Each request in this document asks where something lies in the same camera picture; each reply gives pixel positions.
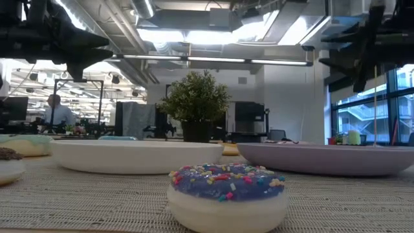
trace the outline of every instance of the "glass wall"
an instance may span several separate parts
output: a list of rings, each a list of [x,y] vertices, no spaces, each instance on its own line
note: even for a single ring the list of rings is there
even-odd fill
[[[404,146],[414,133],[414,64],[387,73],[387,83],[332,105],[332,133],[359,131],[367,142]]]

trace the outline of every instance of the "white shirt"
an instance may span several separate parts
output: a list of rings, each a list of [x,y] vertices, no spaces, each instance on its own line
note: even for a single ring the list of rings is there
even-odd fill
[[[51,117],[52,108],[50,107],[45,111],[45,122],[49,123]],[[73,117],[72,111],[68,107],[59,104],[54,108],[53,124],[58,125],[63,120],[66,121],[66,125],[75,125],[75,118]]]

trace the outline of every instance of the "pink bowl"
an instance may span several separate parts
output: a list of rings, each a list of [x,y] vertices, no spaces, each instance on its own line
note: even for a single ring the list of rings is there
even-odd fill
[[[324,175],[391,175],[414,163],[414,148],[242,143],[249,162],[290,172]]]

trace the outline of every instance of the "woven table mat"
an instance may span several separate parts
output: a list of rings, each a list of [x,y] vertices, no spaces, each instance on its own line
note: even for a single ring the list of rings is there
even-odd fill
[[[0,228],[191,232],[168,210],[167,175],[77,172],[51,157],[25,163],[20,181],[0,187]],[[273,232],[414,232],[413,167],[369,179],[280,174],[290,206]]]

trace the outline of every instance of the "window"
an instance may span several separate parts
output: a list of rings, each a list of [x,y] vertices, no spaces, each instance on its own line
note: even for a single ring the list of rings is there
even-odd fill
[[[398,130],[400,141],[408,142],[414,132],[414,95],[408,94],[398,98]]]
[[[356,105],[338,110],[338,132],[347,133],[356,130],[367,135],[367,141],[375,140],[374,130],[375,107],[374,103]],[[387,101],[377,102],[376,106],[376,141],[389,142],[388,106]]]
[[[399,68],[396,71],[398,90],[404,90],[410,87],[414,87],[414,64],[408,64]]]
[[[386,94],[386,92],[387,92],[387,84],[386,83],[376,87],[376,94],[377,95]],[[358,100],[365,100],[366,98],[374,97],[374,95],[375,95],[374,93],[375,93],[375,88],[372,88],[372,89],[366,90],[362,93],[355,94],[351,97],[344,98],[344,99],[338,101],[336,104],[341,105],[341,104],[347,104],[347,103],[355,102],[355,101],[358,101]]]

